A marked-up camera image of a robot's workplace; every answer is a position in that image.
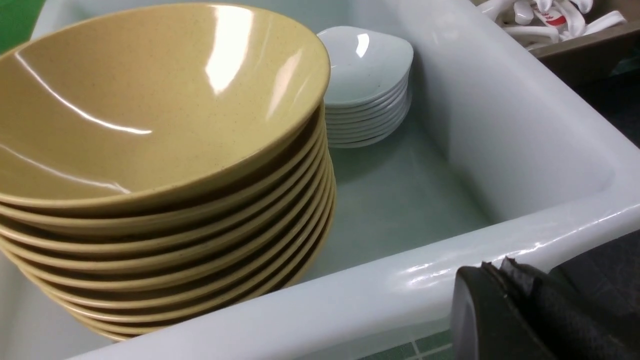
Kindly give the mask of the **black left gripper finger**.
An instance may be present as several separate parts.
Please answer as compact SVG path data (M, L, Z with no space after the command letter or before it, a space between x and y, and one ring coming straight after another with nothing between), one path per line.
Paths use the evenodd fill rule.
M637 360L639 319L620 316L534 266L505 257L457 269L455 360Z

